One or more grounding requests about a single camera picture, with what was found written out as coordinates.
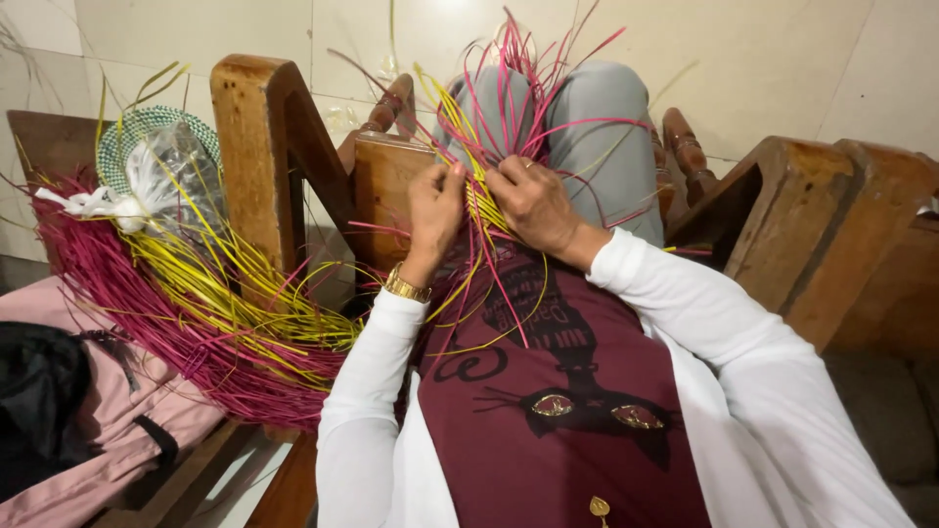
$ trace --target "person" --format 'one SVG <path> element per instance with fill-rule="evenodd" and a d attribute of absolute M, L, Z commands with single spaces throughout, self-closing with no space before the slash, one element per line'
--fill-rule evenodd
<path fill-rule="evenodd" d="M 508 115 L 500 91 L 516 112 L 528 93 L 493 68 L 473 88 L 488 123 Z M 468 92 L 454 85 L 473 116 Z M 505 295 L 477 271 L 455 327 L 424 325 L 464 214 L 465 153 L 437 132 L 463 162 L 411 184 L 410 251 L 324 403 L 319 528 L 913 526 L 809 343 L 728 277 L 661 251 L 655 205 L 604 228 L 654 193 L 650 137 L 583 120 L 648 122 L 647 104 L 627 67 L 568 76 L 545 130 L 576 124 L 548 137 L 547 164 L 583 181 L 517 156 L 485 173 L 524 244 L 500 252 Z M 486 148 L 527 137 L 527 106 L 518 132 L 481 134 Z"/>

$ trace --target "black cloth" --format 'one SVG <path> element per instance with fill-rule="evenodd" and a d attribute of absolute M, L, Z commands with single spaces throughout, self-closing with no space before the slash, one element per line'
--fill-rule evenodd
<path fill-rule="evenodd" d="M 95 456 L 74 420 L 90 383 L 80 338 L 0 321 L 0 503 Z"/>

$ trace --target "woven piece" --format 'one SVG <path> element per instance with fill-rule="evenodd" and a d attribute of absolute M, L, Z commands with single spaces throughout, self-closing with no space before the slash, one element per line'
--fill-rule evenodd
<path fill-rule="evenodd" d="M 177 108 L 157 105 L 125 113 L 120 122 L 120 132 L 117 129 L 118 123 L 115 123 L 101 135 L 96 160 L 99 185 L 108 185 L 119 194 L 130 194 L 131 186 L 127 182 L 125 168 L 133 148 L 150 131 L 180 120 L 186 121 L 192 133 L 202 143 L 202 148 L 221 170 L 222 154 L 219 151 L 219 137 L 215 132 L 196 116 Z"/>

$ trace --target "left hand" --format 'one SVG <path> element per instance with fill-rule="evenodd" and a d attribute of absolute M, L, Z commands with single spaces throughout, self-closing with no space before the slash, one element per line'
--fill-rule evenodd
<path fill-rule="evenodd" d="M 437 164 L 408 187 L 411 247 L 398 276 L 414 287 L 428 287 L 463 220 L 466 168 Z"/>

